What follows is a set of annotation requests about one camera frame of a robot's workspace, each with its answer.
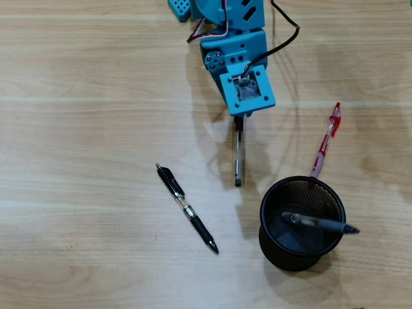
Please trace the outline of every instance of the pen tip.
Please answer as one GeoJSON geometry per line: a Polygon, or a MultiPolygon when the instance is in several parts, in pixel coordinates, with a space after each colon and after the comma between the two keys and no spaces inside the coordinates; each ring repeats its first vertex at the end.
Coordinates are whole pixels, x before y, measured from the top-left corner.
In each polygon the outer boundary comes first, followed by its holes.
{"type": "Polygon", "coordinates": [[[360,233],[360,230],[356,229],[355,227],[351,227],[350,225],[346,225],[346,226],[343,228],[343,232],[344,232],[345,234],[359,234],[359,233],[360,233]]]}
{"type": "Polygon", "coordinates": [[[213,240],[211,240],[211,241],[207,244],[207,246],[208,246],[214,253],[219,254],[218,246],[216,246],[216,244],[214,243],[213,240]]]}

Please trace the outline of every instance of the pen grip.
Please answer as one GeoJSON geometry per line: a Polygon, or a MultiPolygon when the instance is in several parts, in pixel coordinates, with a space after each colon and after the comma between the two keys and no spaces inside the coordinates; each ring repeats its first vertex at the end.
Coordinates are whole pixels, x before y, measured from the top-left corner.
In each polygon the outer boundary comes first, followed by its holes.
{"type": "Polygon", "coordinates": [[[213,240],[212,235],[209,233],[209,231],[206,229],[206,227],[203,225],[201,222],[200,218],[195,216],[191,219],[191,223],[193,224],[193,227],[198,231],[199,235],[203,239],[203,241],[208,244],[210,241],[213,240]]]}

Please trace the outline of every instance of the black pen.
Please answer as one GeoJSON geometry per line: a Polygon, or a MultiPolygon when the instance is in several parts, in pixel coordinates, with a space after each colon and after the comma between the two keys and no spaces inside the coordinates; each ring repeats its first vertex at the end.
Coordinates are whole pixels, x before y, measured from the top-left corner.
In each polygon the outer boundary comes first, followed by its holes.
{"type": "Polygon", "coordinates": [[[192,223],[193,227],[198,231],[199,235],[205,242],[205,244],[216,254],[219,254],[218,246],[214,243],[212,235],[207,231],[203,223],[200,221],[200,218],[195,213],[193,208],[187,202],[185,198],[185,193],[182,188],[179,186],[176,179],[170,169],[167,167],[161,167],[159,164],[156,164],[157,173],[163,180],[166,187],[169,189],[170,193],[174,196],[175,200],[179,205],[183,207],[183,212],[187,216],[187,219],[192,223]]]}

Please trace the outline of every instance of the blue robotic arm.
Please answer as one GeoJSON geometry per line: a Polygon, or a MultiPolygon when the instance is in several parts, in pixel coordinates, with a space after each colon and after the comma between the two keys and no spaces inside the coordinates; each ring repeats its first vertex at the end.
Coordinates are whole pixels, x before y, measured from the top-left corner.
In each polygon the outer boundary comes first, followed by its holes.
{"type": "Polygon", "coordinates": [[[282,45],[267,51],[263,0],[168,0],[180,21],[201,19],[187,42],[200,41],[203,63],[212,75],[237,134],[235,185],[241,186],[242,132],[244,116],[275,106],[275,96],[266,73],[267,56],[291,43],[299,33],[295,24],[272,0],[272,5],[296,27],[282,45]],[[213,31],[200,33],[205,21],[213,31]]]}

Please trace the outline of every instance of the black pen holder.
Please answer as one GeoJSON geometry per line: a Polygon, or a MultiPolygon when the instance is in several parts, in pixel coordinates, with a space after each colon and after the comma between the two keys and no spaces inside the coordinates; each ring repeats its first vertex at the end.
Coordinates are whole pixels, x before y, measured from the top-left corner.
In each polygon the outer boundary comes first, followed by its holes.
{"type": "Polygon", "coordinates": [[[259,243],[266,258],[283,270],[310,268],[342,238],[336,232],[287,223],[283,212],[346,222],[341,200],[320,180],[293,176],[275,183],[261,204],[259,243]]]}

